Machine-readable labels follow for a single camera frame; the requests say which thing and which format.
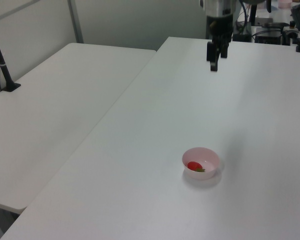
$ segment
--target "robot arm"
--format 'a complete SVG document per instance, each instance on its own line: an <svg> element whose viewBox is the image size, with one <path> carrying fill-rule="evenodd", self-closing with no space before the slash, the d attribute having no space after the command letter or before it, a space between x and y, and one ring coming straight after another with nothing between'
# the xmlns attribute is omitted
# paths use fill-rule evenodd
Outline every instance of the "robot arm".
<svg viewBox="0 0 300 240"><path fill-rule="evenodd" d="M206 14L206 30L212 41L207 44L206 60L210 70L218 71L218 59L227 58L228 46L233 33L233 18L237 0L200 0ZM239 0L257 5L265 0Z"/></svg>

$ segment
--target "white table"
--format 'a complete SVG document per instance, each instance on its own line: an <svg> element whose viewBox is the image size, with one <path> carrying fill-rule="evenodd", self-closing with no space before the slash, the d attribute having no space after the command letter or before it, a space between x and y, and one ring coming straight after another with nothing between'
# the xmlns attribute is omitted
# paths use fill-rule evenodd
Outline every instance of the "white table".
<svg viewBox="0 0 300 240"><path fill-rule="evenodd" d="M300 240L300 54L232 42L210 72L206 49L169 38L2 240Z"/></svg>
<svg viewBox="0 0 300 240"><path fill-rule="evenodd" d="M21 213L155 51L72 43L0 93L0 208Z"/></svg>

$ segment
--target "red strawberry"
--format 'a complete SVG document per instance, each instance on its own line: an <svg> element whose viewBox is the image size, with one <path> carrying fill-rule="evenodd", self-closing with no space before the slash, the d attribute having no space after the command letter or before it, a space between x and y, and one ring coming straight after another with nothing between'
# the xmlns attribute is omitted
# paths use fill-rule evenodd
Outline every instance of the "red strawberry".
<svg viewBox="0 0 300 240"><path fill-rule="evenodd" d="M203 169L201 164L196 162L196 161L191 161L187 164L188 169L192 170L192 171L196 171L196 172L201 172L201 170Z"/></svg>

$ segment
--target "pink bowl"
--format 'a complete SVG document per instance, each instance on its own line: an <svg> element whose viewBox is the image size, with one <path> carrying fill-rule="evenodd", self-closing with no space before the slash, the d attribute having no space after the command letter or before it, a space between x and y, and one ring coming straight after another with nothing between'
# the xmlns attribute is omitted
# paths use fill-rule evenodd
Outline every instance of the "pink bowl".
<svg viewBox="0 0 300 240"><path fill-rule="evenodd" d="M205 172L190 170L187 165L189 162L197 162L205 169ZM184 171L193 179L205 180L211 178L219 167L218 155L205 147L195 147L186 151L182 156Z"/></svg>

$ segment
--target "white wall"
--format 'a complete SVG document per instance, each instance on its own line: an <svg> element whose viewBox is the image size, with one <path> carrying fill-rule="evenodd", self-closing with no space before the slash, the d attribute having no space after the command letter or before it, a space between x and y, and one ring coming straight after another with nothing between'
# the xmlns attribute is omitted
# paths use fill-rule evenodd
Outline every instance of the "white wall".
<svg viewBox="0 0 300 240"><path fill-rule="evenodd" d="M40 0L0 20L0 48L14 81L75 42L67 0Z"/></svg>
<svg viewBox="0 0 300 240"><path fill-rule="evenodd" d="M199 0L75 0L84 43L158 50L167 37L204 38Z"/></svg>

